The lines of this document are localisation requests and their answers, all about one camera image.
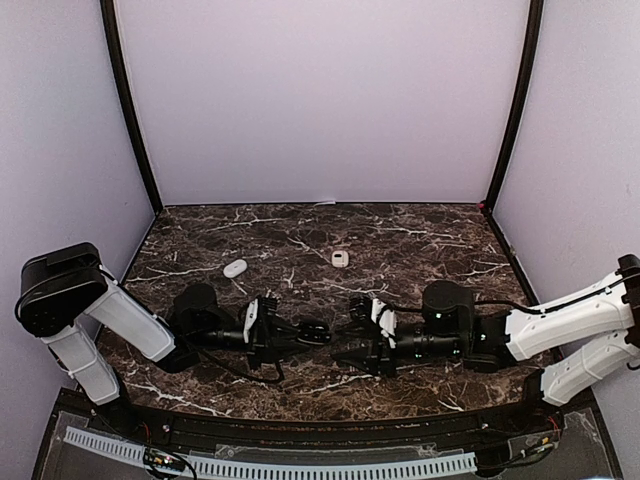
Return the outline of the white oval charging case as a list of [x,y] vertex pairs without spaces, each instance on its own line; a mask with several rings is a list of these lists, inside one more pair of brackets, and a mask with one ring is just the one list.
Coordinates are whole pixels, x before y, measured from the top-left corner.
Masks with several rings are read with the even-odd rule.
[[223,275],[228,279],[233,279],[243,274],[248,268],[248,263],[244,259],[237,259],[227,264],[223,268]]

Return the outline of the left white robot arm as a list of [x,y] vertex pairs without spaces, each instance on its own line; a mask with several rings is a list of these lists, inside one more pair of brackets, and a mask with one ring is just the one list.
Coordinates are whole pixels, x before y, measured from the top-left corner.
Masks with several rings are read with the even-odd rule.
[[282,319],[277,307],[277,299],[258,296],[233,317],[219,305],[214,288],[199,283],[175,297],[163,318],[122,286],[93,244],[83,242],[24,263],[14,315],[88,398],[103,406],[103,421],[120,436],[131,436],[141,427],[140,412],[122,399],[124,387],[88,325],[117,335],[168,374],[208,359],[238,375],[237,368],[214,355],[226,351],[245,355],[251,370],[274,366],[270,381],[277,384],[284,379],[282,361],[305,351],[315,327]]

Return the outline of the black round charging case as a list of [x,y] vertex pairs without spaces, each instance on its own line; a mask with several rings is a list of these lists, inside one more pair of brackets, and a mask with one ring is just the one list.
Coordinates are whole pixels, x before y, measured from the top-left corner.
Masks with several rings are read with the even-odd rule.
[[305,320],[298,325],[297,340],[310,345],[326,345],[332,339],[329,325],[323,321]]

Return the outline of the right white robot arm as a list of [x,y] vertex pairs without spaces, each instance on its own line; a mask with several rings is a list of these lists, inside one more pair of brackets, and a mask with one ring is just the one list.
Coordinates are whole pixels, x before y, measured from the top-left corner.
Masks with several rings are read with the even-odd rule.
[[484,316],[472,290],[452,281],[427,285],[417,312],[422,323],[402,326],[402,309],[378,298],[350,302],[344,333],[369,344],[334,354],[334,360],[372,376],[392,377],[401,360],[461,360],[478,373],[495,373],[541,352],[583,341],[569,357],[534,372],[527,398],[510,413],[521,434],[534,432],[582,390],[639,356],[639,259],[618,260],[617,269],[574,294],[534,307],[507,302],[506,311]]

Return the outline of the beige gold-rimmed charging case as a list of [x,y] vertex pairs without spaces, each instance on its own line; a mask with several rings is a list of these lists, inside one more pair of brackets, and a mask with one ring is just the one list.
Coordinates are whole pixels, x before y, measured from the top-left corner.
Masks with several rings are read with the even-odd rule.
[[331,254],[331,263],[335,268],[346,268],[349,265],[349,253],[344,250],[336,250]]

